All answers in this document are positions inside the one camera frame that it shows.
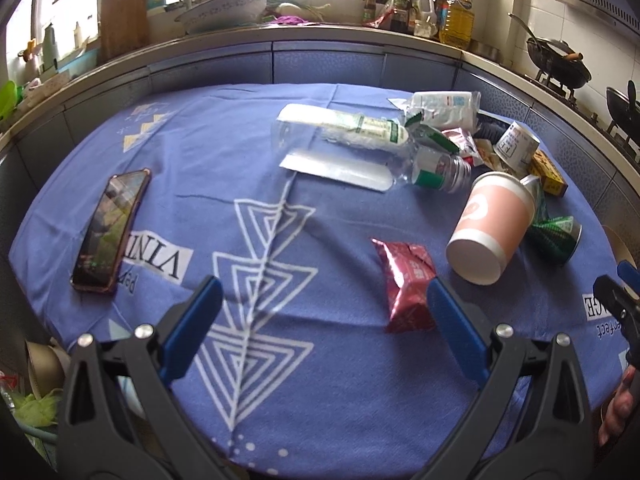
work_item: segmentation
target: finger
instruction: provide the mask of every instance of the finger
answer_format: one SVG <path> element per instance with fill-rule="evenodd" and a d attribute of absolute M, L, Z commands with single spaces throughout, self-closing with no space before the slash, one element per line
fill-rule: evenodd
<path fill-rule="evenodd" d="M 613 413 L 623 420 L 626 420 L 631 415 L 633 404 L 634 398 L 629 391 L 618 393 L 611 401 Z"/>
<path fill-rule="evenodd" d="M 610 435 L 620 436 L 625 429 L 625 421 L 611 411 L 604 419 L 604 427 Z"/>
<path fill-rule="evenodd" d="M 624 386 L 626 389 L 628 389 L 634 380 L 635 374 L 636 369 L 633 366 L 628 366 L 625 370 L 625 373 L 622 375 L 622 384 L 620 386 Z"/>
<path fill-rule="evenodd" d="M 604 446 L 609 441 L 609 433 L 604 427 L 604 424 L 598 430 L 598 444 L 600 447 Z"/>

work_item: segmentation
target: blue tablecloth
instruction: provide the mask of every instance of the blue tablecloth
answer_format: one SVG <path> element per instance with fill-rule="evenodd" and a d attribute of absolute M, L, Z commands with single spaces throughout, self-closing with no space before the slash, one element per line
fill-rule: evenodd
<path fill-rule="evenodd" d="M 466 193 L 401 187 L 386 194 L 278 167 L 270 127 L 300 102 L 372 116 L 398 113 L 405 92 L 343 85 L 238 85 L 153 96 L 118 113 L 57 168 L 34 200 L 10 259 L 42 322 L 71 349 L 155 323 L 205 274 L 225 287 L 223 312 L 187 376 L 186 413 L 220 452 L 284 478 L 403 478 L 435 452 L 475 384 L 438 330 L 384 333 L 385 280 L 370 238 L 425 245 L 438 272 L 493 322 L 575 343 L 591 403 L 614 388 L 626 344 L 583 298 L 615 275 L 604 232 L 569 178 L 553 216 L 584 226 L 562 268 L 523 243 L 492 286 L 459 279 L 446 243 Z M 79 294 L 69 275 L 112 174 L 153 177 L 133 225 L 113 297 Z M 516 391 L 491 449 L 505 443 L 524 398 Z"/>

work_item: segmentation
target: cooking oil bottle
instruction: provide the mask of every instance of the cooking oil bottle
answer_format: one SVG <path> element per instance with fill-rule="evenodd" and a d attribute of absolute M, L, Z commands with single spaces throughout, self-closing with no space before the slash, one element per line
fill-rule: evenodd
<path fill-rule="evenodd" d="M 440 42 L 466 50 L 471 42 L 474 13 L 469 0 L 447 0 L 442 7 Z"/>

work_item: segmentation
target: human hand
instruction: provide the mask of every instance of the human hand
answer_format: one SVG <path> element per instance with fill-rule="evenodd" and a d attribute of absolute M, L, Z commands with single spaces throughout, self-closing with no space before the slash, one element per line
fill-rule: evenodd
<path fill-rule="evenodd" d="M 598 432 L 600 446 L 604 446 L 612 436 L 620 436 L 625 429 L 626 420 L 631 415 L 634 403 L 638 400 L 634 399 L 629 392 L 629 386 L 631 386 L 635 374 L 636 369 L 629 366 L 622 375 L 622 382 L 616 390 L 616 395 L 607 406 L 607 414 L 604 416 Z"/>

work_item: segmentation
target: white bowl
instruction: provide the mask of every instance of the white bowl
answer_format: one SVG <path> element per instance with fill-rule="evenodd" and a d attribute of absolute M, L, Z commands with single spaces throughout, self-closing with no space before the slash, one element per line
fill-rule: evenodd
<path fill-rule="evenodd" d="M 209 0 L 187 10 L 175 21 L 187 34 L 207 32 L 255 23 L 267 6 L 267 0 Z"/>

